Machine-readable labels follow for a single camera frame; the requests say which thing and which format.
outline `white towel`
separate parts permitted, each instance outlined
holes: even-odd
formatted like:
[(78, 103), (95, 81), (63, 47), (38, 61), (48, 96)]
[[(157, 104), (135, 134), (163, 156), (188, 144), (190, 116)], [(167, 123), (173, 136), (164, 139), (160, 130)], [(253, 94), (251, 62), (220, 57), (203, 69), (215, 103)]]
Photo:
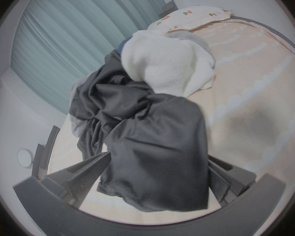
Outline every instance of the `white towel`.
[(140, 30), (126, 42), (121, 63), (130, 78), (155, 93), (188, 97), (212, 86), (214, 58), (191, 40), (170, 38), (160, 30)]

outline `bed sheet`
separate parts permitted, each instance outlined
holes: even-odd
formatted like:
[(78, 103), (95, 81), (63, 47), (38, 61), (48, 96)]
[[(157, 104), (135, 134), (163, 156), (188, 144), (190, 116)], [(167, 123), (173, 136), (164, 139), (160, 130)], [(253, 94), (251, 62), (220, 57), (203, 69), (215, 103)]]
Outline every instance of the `bed sheet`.
[[(208, 42), (216, 60), (213, 86), (188, 98), (205, 116), (209, 154), (255, 172), (257, 179), (270, 173), (287, 184), (266, 226), (295, 189), (295, 49), (268, 29), (243, 20), (212, 23), (194, 34)], [(82, 160), (70, 125), (67, 118), (55, 142), (48, 173)], [(113, 221), (165, 224), (220, 208), (210, 192), (208, 210), (144, 213), (118, 197), (96, 192), (98, 181), (80, 209)]]

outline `clothing pile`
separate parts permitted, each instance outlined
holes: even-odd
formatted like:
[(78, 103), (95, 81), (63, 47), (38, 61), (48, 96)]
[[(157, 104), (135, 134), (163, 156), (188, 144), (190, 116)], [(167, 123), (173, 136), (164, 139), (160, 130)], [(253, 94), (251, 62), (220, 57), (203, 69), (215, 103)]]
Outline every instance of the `clothing pile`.
[(71, 90), (83, 158), (101, 153), (103, 143), (111, 153), (97, 191), (145, 212), (206, 209), (205, 122), (186, 97), (213, 82), (208, 45), (189, 32), (139, 31), (121, 46)]

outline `white pillow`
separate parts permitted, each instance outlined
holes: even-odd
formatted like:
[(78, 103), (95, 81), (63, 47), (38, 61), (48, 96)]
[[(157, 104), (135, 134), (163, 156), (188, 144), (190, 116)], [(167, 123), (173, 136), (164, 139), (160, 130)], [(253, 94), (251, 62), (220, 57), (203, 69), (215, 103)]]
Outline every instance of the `white pillow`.
[(148, 30), (195, 30), (206, 24), (230, 18), (231, 10), (211, 6), (191, 6), (176, 10), (149, 25)]

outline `teal curtain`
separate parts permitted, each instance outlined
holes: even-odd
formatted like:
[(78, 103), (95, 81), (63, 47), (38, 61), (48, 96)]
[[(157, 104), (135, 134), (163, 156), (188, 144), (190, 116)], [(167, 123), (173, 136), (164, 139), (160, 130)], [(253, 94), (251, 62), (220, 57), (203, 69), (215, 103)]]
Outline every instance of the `teal curtain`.
[(31, 0), (17, 28), (11, 68), (68, 113), (70, 89), (104, 57), (159, 19), (163, 0)]

